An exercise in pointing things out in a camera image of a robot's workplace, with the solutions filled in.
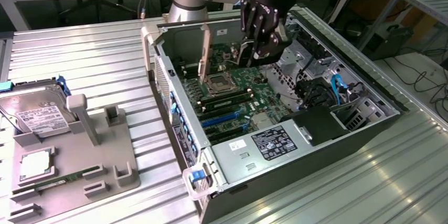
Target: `aluminum table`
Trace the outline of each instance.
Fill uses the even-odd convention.
[[[447,123],[316,15],[297,10],[409,112],[357,153],[215,223],[447,222]],[[145,79],[139,33],[148,22],[163,20],[25,31],[5,43],[7,79],[31,81],[60,73],[73,93],[87,95],[89,113],[109,104],[125,109],[143,182],[135,190],[40,223],[91,223],[92,218],[96,223],[199,223]],[[4,121],[0,128],[1,222],[9,200],[12,131]]]

